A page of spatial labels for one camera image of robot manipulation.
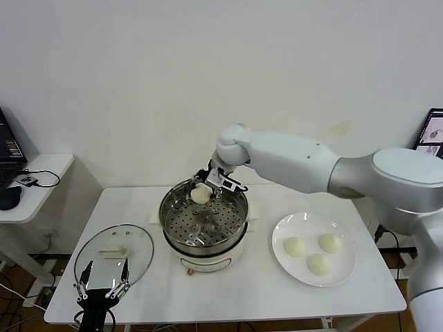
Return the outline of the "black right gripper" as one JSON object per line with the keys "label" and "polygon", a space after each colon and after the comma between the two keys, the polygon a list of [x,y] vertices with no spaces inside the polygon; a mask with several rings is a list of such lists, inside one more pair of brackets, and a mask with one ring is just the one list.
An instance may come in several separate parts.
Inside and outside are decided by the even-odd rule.
{"label": "black right gripper", "polygon": [[191,191],[193,191],[193,189],[200,183],[214,189],[213,196],[216,200],[219,200],[222,197],[223,188],[217,186],[217,168],[212,159],[209,160],[206,169],[199,169],[193,177],[186,181],[185,192],[187,199],[191,199]]}

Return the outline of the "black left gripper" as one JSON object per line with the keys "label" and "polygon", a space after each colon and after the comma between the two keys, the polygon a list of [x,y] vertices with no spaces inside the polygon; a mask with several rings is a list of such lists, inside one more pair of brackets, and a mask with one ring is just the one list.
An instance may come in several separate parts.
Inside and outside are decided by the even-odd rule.
{"label": "black left gripper", "polygon": [[87,289],[92,268],[93,261],[90,261],[82,271],[80,280],[73,285],[78,294],[77,304],[82,309],[76,313],[76,317],[82,316],[79,331],[104,331],[107,314],[111,317],[110,331],[115,331],[116,318],[111,309],[119,304],[118,298],[122,298],[131,287],[128,259],[124,260],[120,282],[114,282],[111,290]]}

